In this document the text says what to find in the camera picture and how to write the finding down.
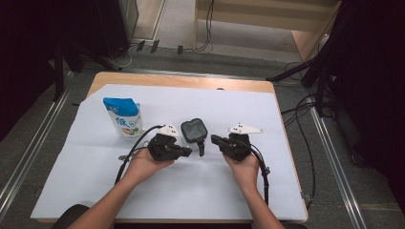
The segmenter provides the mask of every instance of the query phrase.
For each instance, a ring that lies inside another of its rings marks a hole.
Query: wooden table
[[[271,170],[270,207],[280,220],[307,220],[270,82],[136,73],[96,76],[32,211],[33,219],[54,222],[72,205],[94,204],[114,185],[121,164],[117,158],[127,154],[134,143],[117,136],[102,104],[106,95],[133,96],[140,103],[147,128],[157,123],[179,128],[192,117],[200,117],[210,135],[226,136],[227,128],[241,119],[264,128],[263,134],[252,135],[250,140],[261,148]],[[263,193],[260,177],[258,188]],[[251,216],[218,147],[206,140],[204,157],[194,153],[182,157],[164,173],[142,183],[122,207],[117,222],[246,223]]]
[[[194,49],[198,20],[206,20],[211,1],[196,0]],[[330,31],[340,4],[337,0],[215,0],[212,20],[291,30],[301,58],[306,61]]]

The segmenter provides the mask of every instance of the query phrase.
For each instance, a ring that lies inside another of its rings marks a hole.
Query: wire
[[[265,160],[263,159],[262,153],[259,151],[259,149],[257,149],[256,146],[254,146],[254,145],[252,145],[252,144],[247,145],[247,144],[245,144],[244,142],[242,142],[242,141],[240,141],[240,140],[237,140],[237,139],[232,139],[232,140],[233,140],[233,141],[236,141],[237,143],[239,143],[239,144],[241,144],[241,145],[243,145],[243,146],[245,146],[245,147],[247,147],[247,148],[249,148],[250,151],[251,151],[251,153],[252,153],[253,155],[255,155],[256,158],[257,158],[257,160],[259,161],[259,167],[260,167],[260,170],[261,170],[261,172],[262,172],[262,177],[263,177],[263,182],[264,182],[265,203],[268,205],[268,186],[269,186],[269,185],[268,185],[268,178],[267,178],[267,175],[268,175],[268,173],[269,173],[269,169],[268,169],[268,167],[266,167]]]
[[[206,15],[206,19],[205,19],[205,28],[206,28],[206,40],[205,40],[205,43],[201,47],[199,47],[199,48],[197,48],[195,50],[193,50],[193,49],[184,49],[185,51],[202,52],[202,51],[204,51],[206,49],[209,42],[211,41],[211,36],[212,36],[211,35],[211,24],[212,24],[213,12],[214,12],[214,0],[211,1],[211,4],[210,4],[209,9],[208,9],[208,13]]]
[[[289,62],[289,63],[287,63],[286,66],[284,66],[284,73],[287,71],[288,65],[290,65],[290,64],[301,64],[301,63],[302,63],[302,62]],[[296,81],[300,81],[300,80],[301,80],[301,79],[292,77],[292,75],[290,75],[289,78],[292,79],[292,80],[296,80]]]
[[[315,197],[316,174],[315,174],[315,165],[314,165],[314,162],[313,162],[312,151],[310,150],[310,146],[309,146],[307,137],[306,137],[306,135],[305,135],[305,133],[304,133],[304,130],[303,130],[302,126],[301,126],[301,123],[300,123],[300,121],[299,121],[299,117],[305,115],[312,107],[315,106],[315,103],[314,103],[314,102],[302,104],[307,98],[309,98],[309,97],[311,97],[311,96],[315,96],[315,94],[309,94],[309,95],[305,96],[304,98],[302,98],[302,99],[298,102],[297,106],[296,106],[294,109],[289,109],[289,110],[286,110],[286,111],[281,112],[282,115],[285,115],[285,114],[294,112],[294,116],[291,117],[288,121],[286,121],[286,122],[285,122],[285,125],[291,124],[294,120],[297,122],[298,128],[299,128],[299,130],[300,130],[300,132],[301,132],[301,135],[303,136],[303,139],[304,139],[304,141],[305,141],[305,143],[306,143],[307,150],[308,150],[308,153],[309,153],[310,169],[311,169],[311,173],[312,173],[312,189],[311,189],[311,194],[310,194],[310,200],[309,200],[309,202],[307,203],[307,209],[310,208],[310,206],[311,206],[311,204],[312,204],[312,201],[313,201],[313,198]],[[306,110],[303,114],[298,115],[298,112],[299,112],[299,111],[302,111],[302,110],[304,110],[304,109],[307,109],[307,110]]]
[[[159,129],[162,128],[164,126],[154,126],[149,128],[149,130],[147,130],[146,132],[144,132],[140,138],[138,139],[138,141],[135,143],[135,145],[132,147],[131,151],[129,152],[129,154],[127,155],[127,157],[124,159],[124,162],[122,163],[121,167],[119,167],[119,171],[117,174],[117,178],[116,178],[116,183],[117,184],[119,182],[119,180],[121,179],[122,173],[124,172],[125,166],[129,161],[129,158],[131,157],[131,154],[137,149],[137,146],[139,145],[139,143],[143,140],[143,138],[149,134],[149,132],[153,131],[154,129]]]
[[[135,151],[138,151],[138,150],[142,150],[142,149],[149,149],[149,148],[150,148],[150,146],[139,147],[139,148],[135,149],[134,152],[135,152]],[[126,157],[127,157],[127,156],[120,156],[118,159],[119,159],[119,160],[124,160]]]
[[[174,51],[174,52],[178,51],[178,49],[165,48],[165,47],[158,47],[158,50],[168,50],[168,51]],[[209,52],[194,52],[193,49],[184,49],[184,52],[193,52],[193,53],[197,53],[197,54],[211,54],[213,50],[214,50],[214,47],[211,45],[211,50]]]
[[[301,104],[305,99],[307,99],[307,96],[304,97],[304,98],[298,103],[297,107],[299,107],[300,104]],[[307,209],[309,209],[309,208],[310,208],[310,205],[312,204],[313,198],[315,197],[315,188],[316,188],[315,165],[314,165],[314,162],[313,162],[312,151],[310,150],[307,137],[306,137],[306,135],[305,135],[305,133],[304,133],[304,131],[303,131],[303,128],[302,128],[301,123],[300,123],[299,118],[298,118],[298,117],[299,117],[299,116],[298,116],[298,109],[295,110],[295,116],[296,116],[295,120],[297,121],[298,128],[300,129],[300,132],[301,132],[301,134],[302,134],[302,136],[303,136],[303,138],[304,138],[304,140],[305,140],[305,143],[306,143],[306,145],[307,145],[307,150],[308,150],[309,159],[310,159],[310,169],[311,169],[311,171],[312,171],[312,191],[311,191],[311,194],[310,194],[310,201],[307,203]]]
[[[116,62],[114,62],[113,60],[111,60],[110,57],[108,57],[108,60],[109,60],[111,63],[113,63],[115,66],[117,66],[117,67],[126,68],[126,67],[128,67],[128,66],[130,66],[130,65],[132,64],[132,55],[131,55],[131,53],[130,53],[130,50],[132,50],[134,47],[137,47],[137,46],[138,46],[138,44],[136,44],[135,46],[131,46],[131,47],[127,50],[128,55],[129,55],[129,58],[130,58],[130,61],[129,61],[129,63],[126,64],[126,65],[119,65],[119,64],[117,64]]]
[[[330,19],[328,25],[327,25],[327,26],[325,27],[325,29],[322,31],[322,34],[325,34],[325,33],[327,32],[327,29],[329,28],[330,23],[332,23],[332,22],[335,20],[335,17],[337,16],[337,14],[338,14],[342,9],[344,9],[345,6],[346,6],[346,5],[343,5],[339,10],[337,10],[337,11],[334,13],[334,15],[333,15],[332,18]],[[322,40],[320,40],[320,41],[318,42],[317,53],[319,53],[320,51],[322,51],[322,50],[320,49],[321,41],[322,41]],[[290,63],[287,63],[286,66],[284,67],[284,72],[286,72],[287,66],[290,65],[290,64],[293,64],[293,63],[306,64],[309,69],[313,69],[313,70],[316,70],[316,71],[320,70],[320,69],[315,69],[315,68],[313,68],[311,65],[308,64],[308,61],[307,61],[307,62],[290,62]],[[297,79],[297,78],[292,77],[292,75],[290,75],[289,78],[291,78],[291,79],[293,79],[293,80],[297,80],[297,81],[298,81],[298,80],[301,80],[301,79]]]

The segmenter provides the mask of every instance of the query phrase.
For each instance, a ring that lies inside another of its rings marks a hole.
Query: black cable
[[[301,101],[297,104],[297,108],[301,105],[302,102],[304,102],[305,99],[307,99],[310,96],[313,96],[313,94],[307,95],[303,99],[301,99]],[[300,129],[300,132],[301,132],[301,134],[302,134],[302,136],[304,138],[304,141],[305,141],[305,143],[307,145],[307,150],[308,150],[309,159],[310,159],[310,168],[311,168],[311,171],[312,171],[312,190],[311,190],[311,194],[310,194],[310,201],[307,203],[307,209],[309,209],[310,205],[312,204],[313,198],[315,197],[315,187],[316,187],[316,185],[315,185],[316,184],[315,165],[314,165],[314,162],[313,162],[312,151],[310,150],[307,137],[306,137],[306,135],[305,135],[305,133],[303,131],[303,128],[301,126],[301,123],[300,123],[298,117],[299,116],[298,116],[298,109],[297,109],[297,110],[295,110],[295,120],[296,120],[296,122],[298,124],[298,128]]]
[[[165,48],[165,47],[158,47],[158,50],[169,50],[169,51],[177,51],[178,49],[173,48]]]
[[[291,113],[291,112],[295,112],[295,110],[297,110],[297,109],[307,107],[307,106],[313,105],[313,104],[315,104],[315,103],[314,102],[304,103],[304,104],[300,105],[299,107],[295,107],[295,108],[292,108],[292,109],[281,112],[281,115],[285,115],[285,114],[288,114],[288,113]]]
[[[142,150],[142,149],[149,149],[149,148],[151,148],[151,147],[150,147],[150,146],[142,146],[142,147],[139,147],[139,148],[135,149],[134,152],[135,152],[135,151],[138,151],[138,150]]]
[[[327,29],[328,29],[329,26],[330,26],[330,23],[332,23],[332,22],[334,21],[333,19],[334,19],[334,18],[337,16],[337,14],[338,14],[343,8],[345,8],[345,7],[346,7],[346,5],[343,5],[337,12],[334,13],[334,15],[333,15],[333,17],[332,17],[332,20],[331,20],[331,21],[328,23],[328,25],[325,27],[325,29],[323,30],[322,34],[325,34],[325,33],[326,33]],[[320,50],[320,45],[321,45],[321,44],[320,44],[320,42],[319,42],[319,43],[318,43],[317,54],[319,54],[319,52],[321,51],[321,50]],[[284,72],[286,72],[287,66],[290,65],[290,64],[292,64],[292,63],[301,63],[301,62],[290,62],[290,63],[287,63],[286,66],[284,67]],[[315,68],[313,68],[311,65],[309,65],[309,64],[308,64],[308,61],[307,61],[307,62],[303,62],[303,63],[306,63],[309,69],[319,70],[319,69],[315,69]],[[297,78],[293,78],[292,75],[289,75],[288,77],[291,78],[291,79],[293,79],[293,80],[300,80],[300,79],[297,79]]]
[[[302,114],[300,114],[300,115],[298,115],[298,116],[293,115],[288,121],[286,121],[286,122],[284,123],[285,127],[289,126],[292,122],[294,122],[296,118],[299,118],[299,117],[301,117],[301,116],[304,116],[308,111],[310,111],[310,109],[311,109],[312,107],[314,107],[314,105],[308,107],[306,111],[304,111]]]
[[[284,115],[284,114],[287,114],[287,113],[290,113],[290,112],[294,112],[294,111],[297,109],[297,107],[301,106],[300,104],[301,104],[306,98],[311,97],[311,96],[315,96],[315,94],[309,94],[309,95],[305,96],[295,108],[289,109],[289,110],[286,110],[286,111],[283,111],[283,112],[281,112],[281,115]]]
[[[211,41],[211,24],[212,24],[212,14],[214,12],[214,0],[211,1],[211,4],[208,8],[208,13],[205,19],[205,28],[206,28],[206,39],[205,43],[197,48],[196,50],[193,49],[184,49],[185,51],[192,51],[192,52],[202,52],[208,47],[209,42]]]
[[[237,140],[237,139],[232,139],[232,140],[236,141],[237,143],[239,143],[239,144],[241,144],[241,145],[243,145],[243,146],[245,146],[247,148],[249,148],[251,153],[253,155],[255,155],[257,160],[259,161],[259,167],[260,167],[260,170],[262,172],[262,177],[263,177],[263,182],[264,182],[265,203],[268,206],[268,186],[269,185],[268,185],[267,175],[269,173],[269,169],[266,167],[265,160],[263,159],[262,153],[260,153],[259,149],[257,149],[257,147],[252,145],[252,144],[250,144],[250,146],[249,146],[249,145],[245,144],[244,142],[242,142],[240,140]]]
[[[287,66],[290,65],[290,64],[302,64],[302,62],[289,62],[289,63],[287,63],[286,66],[284,66],[284,73],[287,71]],[[292,80],[301,81],[301,79],[294,78],[294,77],[292,77],[292,75],[290,75],[289,78],[292,79]]]
[[[147,134],[149,134],[149,132],[151,132],[151,131],[153,131],[153,130],[155,130],[155,129],[160,129],[160,128],[162,128],[162,127],[164,127],[164,126],[154,126],[154,127],[151,127],[149,130],[145,131],[145,133],[143,133],[143,134],[139,137],[138,141],[135,143],[135,145],[132,147],[132,149],[131,149],[131,151],[129,152],[129,154],[127,155],[127,157],[124,159],[124,162],[122,163],[121,167],[119,167],[119,171],[118,171],[118,174],[117,174],[117,178],[116,178],[116,183],[115,183],[115,184],[117,184],[117,183],[119,182],[119,180],[121,179],[122,173],[124,172],[125,166],[126,166],[126,164],[128,163],[129,158],[131,157],[131,154],[137,149],[137,146],[138,146],[139,143],[143,140],[143,138],[144,138]]]

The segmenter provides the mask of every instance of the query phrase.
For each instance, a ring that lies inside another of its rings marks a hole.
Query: gray floor
[[[155,37],[160,47],[192,47],[195,6],[196,1],[166,0]],[[198,24],[197,47],[200,47],[205,42],[206,28],[204,20],[199,20]],[[210,45],[204,52],[281,62],[301,61],[291,31],[212,21],[211,34]]]
[[[168,50],[159,50],[157,53],[150,54],[148,48],[142,52],[133,52],[133,56],[133,63],[124,71],[133,72],[144,69],[213,73],[227,75],[225,77],[233,75],[231,77],[254,80],[263,80],[266,76],[281,73],[286,64],[216,54],[185,53],[178,56],[176,52]],[[128,61],[128,58],[122,57],[118,61]],[[72,104],[80,103],[85,98],[94,76],[102,71],[97,64],[91,61],[85,61],[85,65],[82,73],[75,73],[71,92],[9,211],[0,223],[0,228],[51,227],[49,224],[30,219],[30,214],[75,119],[77,107]],[[287,79],[282,84],[275,84],[275,89],[282,111],[295,107],[297,102],[306,95],[296,81],[291,79]],[[21,118],[8,137],[0,143],[0,157],[2,157],[0,165],[3,171],[0,175],[0,184],[2,187],[9,179],[42,118],[51,106],[52,98],[53,87],[50,87]],[[300,120],[306,136],[309,138],[316,171],[316,194],[313,204],[309,208],[309,220],[305,224],[308,228],[352,228],[345,203],[337,187],[313,119],[308,113]],[[405,228],[405,218],[396,205],[386,179],[373,168],[353,166],[348,146],[339,132],[339,127],[333,120],[326,119],[326,122],[368,228]],[[306,193],[310,193],[309,155],[295,123],[287,127],[287,134],[301,186]]]

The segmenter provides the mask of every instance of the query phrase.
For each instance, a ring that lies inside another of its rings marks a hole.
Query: black curtain
[[[53,83],[52,21],[44,10],[45,1],[0,2],[0,141]]]
[[[341,16],[348,8],[357,14],[346,25],[345,45],[336,47],[330,87],[362,135],[354,150],[388,178],[405,213],[405,4],[344,4]]]

